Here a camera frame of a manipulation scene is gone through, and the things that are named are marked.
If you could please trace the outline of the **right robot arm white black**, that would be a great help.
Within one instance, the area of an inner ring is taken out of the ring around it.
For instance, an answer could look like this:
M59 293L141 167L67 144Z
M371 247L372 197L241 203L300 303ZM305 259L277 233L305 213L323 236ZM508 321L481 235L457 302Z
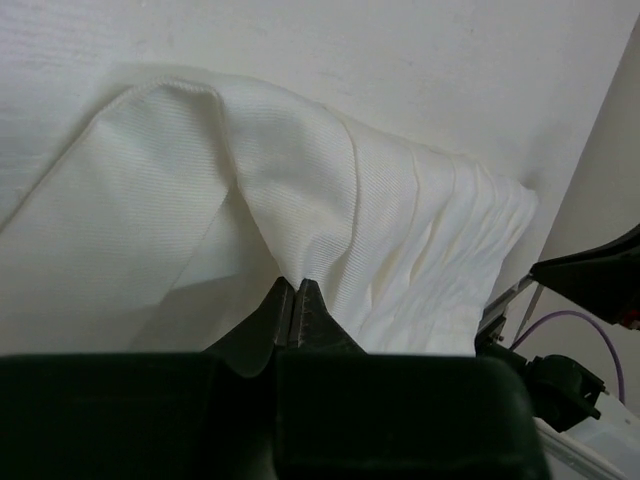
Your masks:
M551 290L574 304L549 313L532 325L522 323L509 347L500 345L508 305L530 285L533 297ZM639 476L639 420L625 406L625 382L619 355L600 331L617 376L617 395L586 367L563 355L531 361L517 348L545 323L575 317L600 329L603 323L630 331L639 328L639 230L580 253L545 260L485 307L476 351L500 358L524 381L546 452L555 468L584 479L636 479Z

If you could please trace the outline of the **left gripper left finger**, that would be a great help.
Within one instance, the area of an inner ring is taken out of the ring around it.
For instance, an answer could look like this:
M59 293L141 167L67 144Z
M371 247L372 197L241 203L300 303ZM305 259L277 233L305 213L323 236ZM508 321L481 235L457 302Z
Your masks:
M285 346L294 307L294 288L279 277L260 305L204 350L242 378L260 375L277 347Z

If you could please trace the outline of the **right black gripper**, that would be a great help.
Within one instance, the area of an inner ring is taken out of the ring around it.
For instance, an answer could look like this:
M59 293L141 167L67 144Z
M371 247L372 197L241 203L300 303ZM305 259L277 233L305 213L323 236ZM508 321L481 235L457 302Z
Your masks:
M534 264L531 278L599 319L639 328L639 234Z

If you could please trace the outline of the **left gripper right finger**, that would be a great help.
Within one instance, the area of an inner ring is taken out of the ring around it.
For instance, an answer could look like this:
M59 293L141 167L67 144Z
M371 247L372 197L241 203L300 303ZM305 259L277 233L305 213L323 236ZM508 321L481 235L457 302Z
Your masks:
M331 316L319 284L309 279L302 281L295 296L288 348L331 354L365 353Z

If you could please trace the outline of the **white pleated skirt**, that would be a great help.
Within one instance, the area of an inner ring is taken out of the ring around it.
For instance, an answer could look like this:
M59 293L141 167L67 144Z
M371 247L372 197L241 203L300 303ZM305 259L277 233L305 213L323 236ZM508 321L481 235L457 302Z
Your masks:
M1 231L1 350L201 350L278 277L370 352L469 355L536 195L276 87L101 110Z

